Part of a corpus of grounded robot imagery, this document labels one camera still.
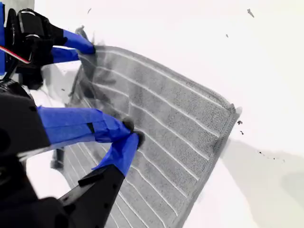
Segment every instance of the white table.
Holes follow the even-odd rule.
[[[95,44],[149,57],[242,107],[243,124],[184,228],[304,227],[303,1],[36,0],[35,7],[55,25],[84,25]],[[45,69],[57,101],[66,102],[78,67]]]

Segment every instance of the wire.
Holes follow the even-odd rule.
[[[12,52],[12,51],[6,49],[6,48],[3,47],[3,46],[0,46],[0,50],[1,50],[1,51],[4,51],[5,53],[7,53],[7,54],[9,54],[9,55],[11,55],[11,56],[13,56],[14,58],[18,59],[18,60],[21,61],[22,63],[25,63],[25,64],[29,64],[29,63],[30,63],[30,61],[25,60],[24,58],[18,56],[17,54],[15,54],[14,52]]]

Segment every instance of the gray towel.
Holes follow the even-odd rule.
[[[69,106],[94,107],[134,120],[146,141],[137,151],[106,227],[181,228],[238,119],[217,93],[138,54],[96,47],[80,55]],[[71,187],[96,166],[109,145],[66,148]]]

